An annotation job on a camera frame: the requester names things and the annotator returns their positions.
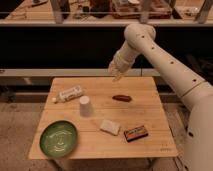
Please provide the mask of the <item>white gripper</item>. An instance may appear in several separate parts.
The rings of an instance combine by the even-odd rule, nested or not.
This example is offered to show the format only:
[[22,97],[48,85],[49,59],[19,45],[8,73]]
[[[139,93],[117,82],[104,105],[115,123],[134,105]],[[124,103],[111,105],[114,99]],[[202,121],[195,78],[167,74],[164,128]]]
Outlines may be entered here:
[[113,81],[119,81],[126,73],[123,62],[112,60],[108,66],[108,73],[113,77]]

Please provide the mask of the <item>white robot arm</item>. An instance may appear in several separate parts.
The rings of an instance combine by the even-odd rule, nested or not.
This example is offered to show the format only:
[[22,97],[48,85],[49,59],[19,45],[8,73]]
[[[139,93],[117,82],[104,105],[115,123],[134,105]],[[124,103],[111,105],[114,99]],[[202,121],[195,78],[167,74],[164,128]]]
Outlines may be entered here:
[[130,24],[125,41],[108,66],[120,80],[142,54],[190,111],[184,146],[184,171],[213,171],[213,86],[158,46],[156,31],[147,24]]

